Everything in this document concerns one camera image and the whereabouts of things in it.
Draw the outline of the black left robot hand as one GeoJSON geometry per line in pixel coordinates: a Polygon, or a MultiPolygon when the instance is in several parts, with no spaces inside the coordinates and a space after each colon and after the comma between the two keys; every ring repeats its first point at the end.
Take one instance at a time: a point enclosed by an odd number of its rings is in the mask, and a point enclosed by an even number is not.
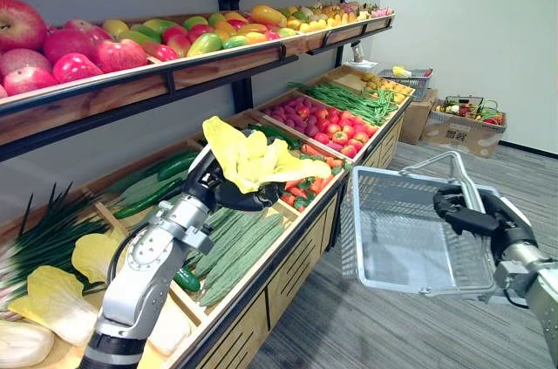
{"type": "Polygon", "coordinates": [[[225,178],[218,160],[207,143],[188,169],[182,193],[193,197],[211,212],[229,208],[257,212],[274,205],[285,191],[284,182],[264,183],[255,192],[243,194],[225,178]]]}

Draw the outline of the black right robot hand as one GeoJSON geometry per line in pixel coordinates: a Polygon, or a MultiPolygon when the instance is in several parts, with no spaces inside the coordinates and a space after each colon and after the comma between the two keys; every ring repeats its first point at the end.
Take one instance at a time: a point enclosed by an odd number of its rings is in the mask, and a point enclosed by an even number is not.
{"type": "Polygon", "coordinates": [[[435,193],[433,207],[437,215],[449,223],[458,236],[463,231],[468,231],[475,236],[489,238],[496,263],[503,259],[505,250],[516,243],[527,242],[538,246],[531,226],[506,205],[503,198],[481,189],[480,199],[485,213],[466,207],[460,187],[445,186],[435,193]]]}

